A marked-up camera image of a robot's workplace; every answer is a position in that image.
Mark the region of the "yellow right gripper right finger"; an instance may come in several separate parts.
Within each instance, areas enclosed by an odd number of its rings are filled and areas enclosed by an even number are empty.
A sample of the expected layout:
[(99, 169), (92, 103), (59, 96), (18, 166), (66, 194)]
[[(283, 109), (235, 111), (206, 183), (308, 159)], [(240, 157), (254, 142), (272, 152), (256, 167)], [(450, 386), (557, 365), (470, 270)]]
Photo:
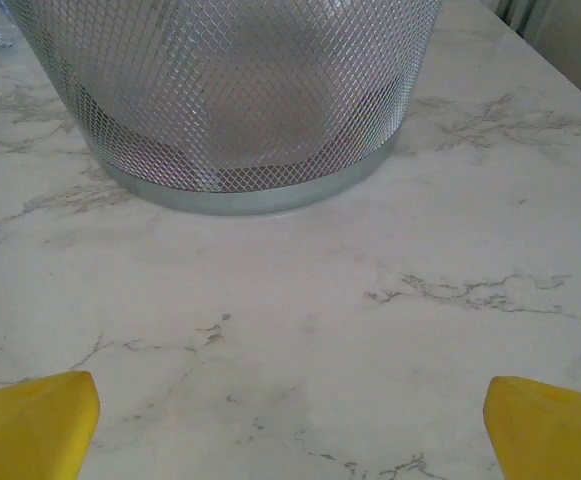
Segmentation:
[(581, 480), (581, 392), (495, 377), (484, 425), (504, 480)]

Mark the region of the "silver mesh waste bin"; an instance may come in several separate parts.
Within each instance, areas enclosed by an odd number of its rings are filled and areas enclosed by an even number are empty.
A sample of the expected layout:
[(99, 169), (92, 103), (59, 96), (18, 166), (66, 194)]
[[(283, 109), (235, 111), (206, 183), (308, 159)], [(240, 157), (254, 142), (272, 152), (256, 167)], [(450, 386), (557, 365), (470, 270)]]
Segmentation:
[(169, 208), (275, 212), (390, 155), (441, 0), (4, 0), (95, 158)]

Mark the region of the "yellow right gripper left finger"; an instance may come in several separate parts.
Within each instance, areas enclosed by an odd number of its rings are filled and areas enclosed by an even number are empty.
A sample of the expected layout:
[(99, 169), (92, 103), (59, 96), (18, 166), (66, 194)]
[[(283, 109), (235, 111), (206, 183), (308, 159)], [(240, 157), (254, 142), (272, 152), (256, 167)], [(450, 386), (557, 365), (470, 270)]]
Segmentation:
[(0, 388), (0, 480), (77, 480), (99, 414), (86, 371)]

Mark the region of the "aluminium frame post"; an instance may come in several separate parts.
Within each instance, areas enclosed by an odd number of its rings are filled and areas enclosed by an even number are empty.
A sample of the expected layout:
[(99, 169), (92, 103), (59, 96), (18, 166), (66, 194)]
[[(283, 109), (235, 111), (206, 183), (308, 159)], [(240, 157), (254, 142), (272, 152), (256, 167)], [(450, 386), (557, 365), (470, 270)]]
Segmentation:
[(518, 36), (532, 42), (545, 0), (497, 0), (495, 14)]

